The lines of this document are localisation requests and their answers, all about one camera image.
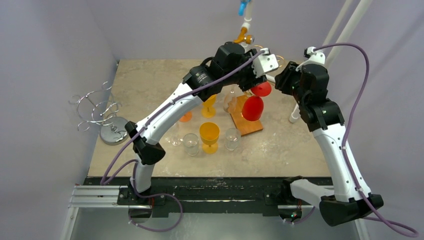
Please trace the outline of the clear tall flute glass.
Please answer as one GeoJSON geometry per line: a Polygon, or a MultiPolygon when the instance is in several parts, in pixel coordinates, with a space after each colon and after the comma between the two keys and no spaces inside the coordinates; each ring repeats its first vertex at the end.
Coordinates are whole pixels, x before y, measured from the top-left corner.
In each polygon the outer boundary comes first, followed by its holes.
{"type": "Polygon", "coordinates": [[[235,94],[235,85],[231,86],[230,91],[226,94],[223,101],[223,110],[228,113],[234,113],[237,105],[237,97],[235,94]]]}

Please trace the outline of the red plastic wine glass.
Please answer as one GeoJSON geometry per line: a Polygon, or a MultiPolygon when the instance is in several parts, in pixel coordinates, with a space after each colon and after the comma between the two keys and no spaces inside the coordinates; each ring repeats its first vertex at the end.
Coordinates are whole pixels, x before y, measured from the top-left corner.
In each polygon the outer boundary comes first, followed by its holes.
{"type": "Polygon", "coordinates": [[[253,95],[245,101],[241,114],[247,121],[254,122],[261,118],[264,110],[262,97],[266,97],[272,92],[272,86],[266,81],[253,87],[250,91],[253,95]]]}

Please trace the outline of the gold rack with wooden base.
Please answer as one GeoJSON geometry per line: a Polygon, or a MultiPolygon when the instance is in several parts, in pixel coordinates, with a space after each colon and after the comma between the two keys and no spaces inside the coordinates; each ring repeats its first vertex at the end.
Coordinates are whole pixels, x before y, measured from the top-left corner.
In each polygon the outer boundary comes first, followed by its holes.
{"type": "MultiPolygon", "coordinates": [[[[279,55],[276,55],[276,57],[277,57],[277,60],[278,60],[278,63],[279,63],[279,67],[281,67],[282,66],[281,62],[284,60],[284,58],[279,56],[279,55]]],[[[254,79],[256,80],[256,83],[253,82],[251,85],[245,87],[243,89],[243,94],[236,98],[237,104],[236,104],[236,107],[235,107],[235,111],[233,113],[231,113],[230,116],[231,116],[231,119],[232,119],[235,127],[241,132],[242,136],[246,136],[246,135],[249,135],[249,134],[252,134],[252,133],[260,132],[264,129],[262,123],[260,122],[260,119],[256,120],[256,121],[248,121],[248,120],[244,119],[243,115],[242,115],[242,108],[243,108],[245,101],[248,99],[248,97],[253,95],[253,93],[251,92],[251,89],[253,87],[256,87],[259,84],[262,84],[262,83],[265,83],[265,82],[269,82],[271,84],[273,77],[271,75],[269,75],[269,73],[266,73],[265,75],[263,75],[259,78],[256,78],[256,76],[253,72],[253,76],[254,76],[254,79]]]]}

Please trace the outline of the clear short glass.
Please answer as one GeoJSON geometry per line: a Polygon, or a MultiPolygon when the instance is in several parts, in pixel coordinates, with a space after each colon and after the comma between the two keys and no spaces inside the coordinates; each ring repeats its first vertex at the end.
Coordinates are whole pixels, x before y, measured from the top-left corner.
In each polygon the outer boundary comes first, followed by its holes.
{"type": "Polygon", "coordinates": [[[188,133],[183,137],[183,146],[189,156],[196,156],[199,152],[199,137],[194,133],[188,133]]]}
{"type": "Polygon", "coordinates": [[[237,128],[229,128],[225,132],[225,147],[229,151],[234,151],[241,143],[241,132],[237,128]]]}

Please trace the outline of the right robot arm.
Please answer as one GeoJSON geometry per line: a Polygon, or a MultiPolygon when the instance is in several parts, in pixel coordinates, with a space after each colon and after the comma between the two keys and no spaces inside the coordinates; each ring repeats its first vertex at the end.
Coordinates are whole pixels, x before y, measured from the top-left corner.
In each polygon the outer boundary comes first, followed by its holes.
{"type": "Polygon", "coordinates": [[[331,227],[364,218],[384,205],[362,178],[347,141],[347,129],[338,104],[327,98],[327,69],[319,64],[300,65],[290,61],[275,77],[275,88],[294,97],[300,116],[318,142],[327,163],[333,190],[311,183],[304,177],[283,181],[280,196],[288,204],[304,200],[319,209],[331,227]]]}

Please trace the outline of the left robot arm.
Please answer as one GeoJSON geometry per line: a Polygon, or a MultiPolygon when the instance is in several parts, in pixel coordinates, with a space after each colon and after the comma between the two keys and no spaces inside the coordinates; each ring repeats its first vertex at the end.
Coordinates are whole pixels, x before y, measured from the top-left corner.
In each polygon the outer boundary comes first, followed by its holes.
{"type": "Polygon", "coordinates": [[[269,62],[273,55],[268,49],[245,49],[234,42],[221,45],[214,56],[192,67],[174,92],[151,114],[138,122],[129,121],[125,130],[136,156],[136,165],[129,197],[138,205],[149,199],[149,189],[155,164],[166,151],[160,144],[164,134],[187,112],[203,104],[228,85],[237,85],[242,91],[264,83],[265,66],[271,70],[277,63],[269,62]]]}

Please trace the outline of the clear wine glass left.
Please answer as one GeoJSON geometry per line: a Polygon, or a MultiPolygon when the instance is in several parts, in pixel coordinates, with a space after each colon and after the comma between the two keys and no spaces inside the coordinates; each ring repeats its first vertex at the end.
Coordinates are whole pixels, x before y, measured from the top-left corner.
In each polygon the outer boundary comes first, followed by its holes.
{"type": "Polygon", "coordinates": [[[174,123],[167,131],[166,141],[174,147],[177,147],[181,144],[182,141],[180,137],[180,126],[178,122],[174,123]]]}

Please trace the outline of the chrome wine glass rack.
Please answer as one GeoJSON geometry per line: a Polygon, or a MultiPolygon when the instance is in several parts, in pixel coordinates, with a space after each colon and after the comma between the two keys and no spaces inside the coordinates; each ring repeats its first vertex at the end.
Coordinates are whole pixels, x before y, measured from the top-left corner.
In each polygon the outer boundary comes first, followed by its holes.
{"type": "Polygon", "coordinates": [[[74,106],[80,119],[77,131],[87,132],[91,127],[98,126],[100,140],[109,146],[123,143],[128,137],[125,124],[128,122],[119,116],[122,106],[111,92],[112,83],[105,81],[98,90],[89,91],[83,95],[73,95],[68,103],[74,106]]]}

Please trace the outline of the yellow plastic goblet far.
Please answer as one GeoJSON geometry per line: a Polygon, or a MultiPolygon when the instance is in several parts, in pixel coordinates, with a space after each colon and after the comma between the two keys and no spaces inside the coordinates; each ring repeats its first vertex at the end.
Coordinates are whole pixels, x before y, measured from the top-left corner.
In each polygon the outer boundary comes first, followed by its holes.
{"type": "Polygon", "coordinates": [[[214,94],[209,97],[205,102],[203,102],[203,108],[201,110],[201,115],[204,118],[212,118],[216,115],[216,109],[214,108],[214,104],[216,102],[217,95],[214,94]]]}

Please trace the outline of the yellow plastic goblet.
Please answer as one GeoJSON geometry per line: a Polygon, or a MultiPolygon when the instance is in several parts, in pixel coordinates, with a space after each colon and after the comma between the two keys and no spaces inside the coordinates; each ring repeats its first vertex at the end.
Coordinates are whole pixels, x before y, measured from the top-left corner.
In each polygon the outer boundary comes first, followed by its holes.
{"type": "Polygon", "coordinates": [[[205,102],[203,102],[203,108],[201,110],[201,115],[204,118],[212,118],[216,115],[216,109],[214,108],[214,104],[216,102],[217,95],[214,94],[209,97],[205,102]]]}
{"type": "Polygon", "coordinates": [[[202,150],[206,154],[215,154],[218,150],[220,128],[213,122],[205,122],[199,127],[202,150]]]}

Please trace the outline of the orange plastic goblet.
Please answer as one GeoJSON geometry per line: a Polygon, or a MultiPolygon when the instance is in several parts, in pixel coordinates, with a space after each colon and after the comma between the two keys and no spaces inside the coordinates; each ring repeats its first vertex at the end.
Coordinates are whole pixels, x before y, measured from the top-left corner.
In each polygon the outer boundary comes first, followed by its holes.
{"type": "Polygon", "coordinates": [[[182,123],[186,123],[189,122],[193,117],[193,114],[191,111],[188,111],[187,113],[185,113],[180,119],[179,121],[182,123]]]}

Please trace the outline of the yellow plastic goblet near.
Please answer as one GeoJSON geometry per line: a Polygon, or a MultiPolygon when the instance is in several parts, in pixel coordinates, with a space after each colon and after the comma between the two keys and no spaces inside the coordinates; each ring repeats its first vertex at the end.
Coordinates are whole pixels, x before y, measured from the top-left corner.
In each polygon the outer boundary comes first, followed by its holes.
{"type": "Polygon", "coordinates": [[[220,128],[213,122],[205,122],[199,127],[202,150],[206,154],[215,154],[218,150],[220,128]]]}

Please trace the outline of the white pvc pipe frame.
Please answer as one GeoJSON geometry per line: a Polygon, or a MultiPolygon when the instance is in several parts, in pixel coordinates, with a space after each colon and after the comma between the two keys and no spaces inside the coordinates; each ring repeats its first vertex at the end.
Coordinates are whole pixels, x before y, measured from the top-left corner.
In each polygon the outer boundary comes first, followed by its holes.
{"type": "MultiPolygon", "coordinates": [[[[362,17],[368,10],[369,6],[371,5],[371,0],[361,0],[358,2],[356,8],[352,12],[349,20],[347,21],[346,25],[343,27],[342,31],[340,32],[340,35],[338,36],[336,42],[347,42],[352,35],[353,31],[361,21],[362,17]]],[[[342,20],[346,17],[348,10],[350,9],[351,5],[353,4],[352,0],[346,0],[342,6],[342,8],[339,11],[339,14],[337,15],[330,31],[328,32],[323,44],[328,45],[330,44],[330,41],[334,38],[336,31],[338,30],[339,26],[342,23],[342,20]]],[[[240,44],[246,51],[249,50],[252,46],[252,44],[240,44]]]]}

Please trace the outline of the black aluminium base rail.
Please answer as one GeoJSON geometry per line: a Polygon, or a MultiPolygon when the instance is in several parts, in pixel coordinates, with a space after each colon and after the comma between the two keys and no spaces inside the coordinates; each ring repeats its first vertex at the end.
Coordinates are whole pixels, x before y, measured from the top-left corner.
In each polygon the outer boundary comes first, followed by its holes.
{"type": "Polygon", "coordinates": [[[87,177],[74,187],[70,207],[127,210],[136,220],[167,218],[169,214],[260,214],[300,218],[312,208],[304,200],[283,195],[285,177],[153,177],[146,195],[138,197],[127,177],[105,186],[87,177]]]}

